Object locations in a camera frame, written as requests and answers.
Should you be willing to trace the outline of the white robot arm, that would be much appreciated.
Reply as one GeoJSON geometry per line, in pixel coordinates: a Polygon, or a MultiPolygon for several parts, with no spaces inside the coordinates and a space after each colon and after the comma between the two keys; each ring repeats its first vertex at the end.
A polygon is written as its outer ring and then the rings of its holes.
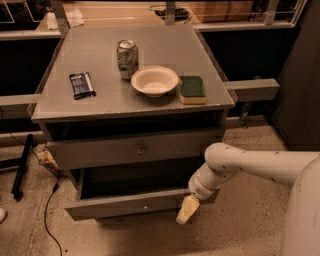
{"type": "Polygon", "coordinates": [[[247,151],[225,143],[210,145],[204,164],[188,182],[176,221],[186,223],[202,200],[235,173],[246,172],[291,187],[281,256],[320,256],[320,153],[247,151]]]}

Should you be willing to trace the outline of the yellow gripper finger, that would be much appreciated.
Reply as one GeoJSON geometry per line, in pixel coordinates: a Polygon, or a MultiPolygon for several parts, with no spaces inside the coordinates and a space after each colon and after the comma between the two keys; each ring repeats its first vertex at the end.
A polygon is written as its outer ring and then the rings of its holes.
{"type": "Polygon", "coordinates": [[[176,217],[176,222],[181,225],[185,224],[197,211],[199,206],[200,203],[197,197],[195,197],[194,195],[186,196],[183,199],[181,209],[179,210],[176,217]]]}

